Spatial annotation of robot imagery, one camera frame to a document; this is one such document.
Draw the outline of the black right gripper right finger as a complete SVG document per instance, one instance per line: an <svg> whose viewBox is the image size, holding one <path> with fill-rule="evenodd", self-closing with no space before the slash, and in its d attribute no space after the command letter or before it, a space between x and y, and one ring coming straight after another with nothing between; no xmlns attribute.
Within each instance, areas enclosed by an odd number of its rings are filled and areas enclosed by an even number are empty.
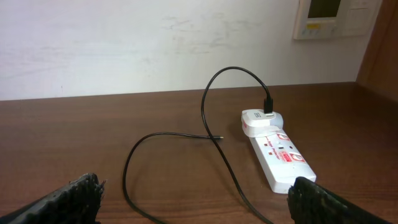
<svg viewBox="0 0 398 224"><path fill-rule="evenodd" d="M295 224L388 224L322 186L297 177L287 198Z"/></svg>

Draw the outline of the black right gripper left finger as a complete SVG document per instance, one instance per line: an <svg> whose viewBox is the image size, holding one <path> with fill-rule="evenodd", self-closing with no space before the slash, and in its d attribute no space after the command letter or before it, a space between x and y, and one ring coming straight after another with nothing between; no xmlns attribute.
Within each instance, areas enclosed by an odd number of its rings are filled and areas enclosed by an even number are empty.
<svg viewBox="0 0 398 224"><path fill-rule="evenodd" d="M1 217L3 224L96 224L105 182L94 173Z"/></svg>

